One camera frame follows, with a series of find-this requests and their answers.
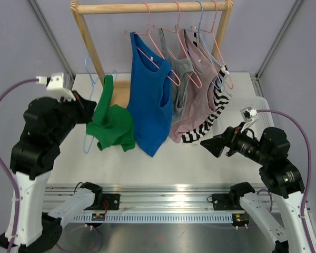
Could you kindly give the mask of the green tank top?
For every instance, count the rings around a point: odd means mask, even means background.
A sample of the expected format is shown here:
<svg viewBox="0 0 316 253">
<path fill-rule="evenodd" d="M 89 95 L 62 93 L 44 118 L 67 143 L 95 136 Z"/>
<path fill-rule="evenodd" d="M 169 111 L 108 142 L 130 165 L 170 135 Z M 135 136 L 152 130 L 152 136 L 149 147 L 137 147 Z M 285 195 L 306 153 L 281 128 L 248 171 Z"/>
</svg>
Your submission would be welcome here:
<svg viewBox="0 0 316 253">
<path fill-rule="evenodd" d="M 101 151 L 119 145 L 126 152 L 135 148 L 134 121 L 128 109 L 111 104 L 113 91 L 113 76 L 106 75 L 92 121 L 86 125 L 86 134 L 97 140 Z"/>
</svg>

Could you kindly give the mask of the blue tank top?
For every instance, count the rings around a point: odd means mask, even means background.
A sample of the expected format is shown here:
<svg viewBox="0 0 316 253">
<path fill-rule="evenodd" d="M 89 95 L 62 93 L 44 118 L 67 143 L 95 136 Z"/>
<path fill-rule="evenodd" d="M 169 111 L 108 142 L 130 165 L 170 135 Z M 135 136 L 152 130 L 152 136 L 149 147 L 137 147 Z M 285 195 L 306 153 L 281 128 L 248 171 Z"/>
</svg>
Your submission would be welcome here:
<svg viewBox="0 0 316 253">
<path fill-rule="evenodd" d="M 132 69 L 127 109 L 133 117 L 136 143 L 153 157 L 167 139 L 172 123 L 172 69 L 138 34 L 131 32 L 130 40 Z"/>
</svg>

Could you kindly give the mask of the pink wire hanger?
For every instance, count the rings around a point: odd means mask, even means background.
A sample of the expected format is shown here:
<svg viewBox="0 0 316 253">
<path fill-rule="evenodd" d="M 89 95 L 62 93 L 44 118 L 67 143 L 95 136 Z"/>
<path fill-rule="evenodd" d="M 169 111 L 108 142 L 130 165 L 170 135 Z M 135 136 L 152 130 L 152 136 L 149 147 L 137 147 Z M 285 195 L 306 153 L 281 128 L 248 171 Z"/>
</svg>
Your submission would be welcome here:
<svg viewBox="0 0 316 253">
<path fill-rule="evenodd" d="M 139 33 L 139 32 L 134 32 L 135 34 L 138 34 L 138 35 L 146 35 L 149 37 L 151 43 L 153 44 L 153 46 L 155 47 L 155 49 L 157 50 L 157 52 L 159 53 L 160 57 L 162 59 L 165 59 L 163 53 L 161 52 L 161 50 L 159 49 L 158 45 L 155 43 L 153 37 L 151 36 L 151 10 L 149 8 L 149 5 L 148 3 L 146 2 L 142 2 L 142 4 L 144 4 L 146 6 L 146 9 L 147 9 L 147 13 L 148 13 L 148 22 L 147 22 L 147 29 L 146 29 L 146 32 L 145 33 Z M 176 77 L 176 81 L 170 77 L 169 75 L 167 75 L 167 77 L 176 85 L 176 86 L 180 86 L 181 85 L 181 80 L 180 78 L 178 77 L 178 75 L 173 71 L 171 70 L 172 74 Z"/>
</svg>

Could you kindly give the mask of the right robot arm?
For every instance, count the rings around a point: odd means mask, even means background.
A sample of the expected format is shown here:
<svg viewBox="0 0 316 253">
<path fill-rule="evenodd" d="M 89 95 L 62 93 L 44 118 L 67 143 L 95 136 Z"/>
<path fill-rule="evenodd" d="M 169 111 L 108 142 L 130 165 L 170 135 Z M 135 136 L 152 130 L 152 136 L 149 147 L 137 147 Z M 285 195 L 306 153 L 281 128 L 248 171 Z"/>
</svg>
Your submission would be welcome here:
<svg viewBox="0 0 316 253">
<path fill-rule="evenodd" d="M 249 137 L 243 123 L 228 127 L 222 134 L 201 141 L 215 157 L 220 157 L 224 148 L 226 156 L 239 153 L 261 165 L 259 175 L 271 193 L 281 214 L 280 225 L 260 202 L 255 189 L 243 182 L 230 187 L 229 204 L 245 210 L 264 234 L 273 252 L 316 252 L 316 236 L 304 207 L 304 186 L 299 170 L 289 161 L 290 142 L 286 133 L 275 127 L 266 128 L 260 139 Z"/>
</svg>

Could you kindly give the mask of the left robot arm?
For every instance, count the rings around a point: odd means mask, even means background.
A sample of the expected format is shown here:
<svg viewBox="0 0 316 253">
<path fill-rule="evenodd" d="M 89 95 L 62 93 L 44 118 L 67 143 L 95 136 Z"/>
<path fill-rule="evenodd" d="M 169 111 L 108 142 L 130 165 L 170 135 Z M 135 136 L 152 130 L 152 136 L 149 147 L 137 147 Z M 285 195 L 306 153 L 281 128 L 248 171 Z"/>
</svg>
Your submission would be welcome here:
<svg viewBox="0 0 316 253">
<path fill-rule="evenodd" d="M 86 208 L 99 209 L 103 204 L 102 187 L 86 182 L 76 194 L 46 213 L 42 211 L 48 179 L 60 155 L 60 145 L 77 124 L 91 122 L 96 102 L 73 91 L 69 101 L 42 97 L 33 100 L 23 117 L 25 126 L 11 152 L 10 170 L 19 196 L 18 222 L 11 218 L 0 246 L 18 247 L 19 252 L 46 252 L 53 248 L 63 229 Z"/>
</svg>

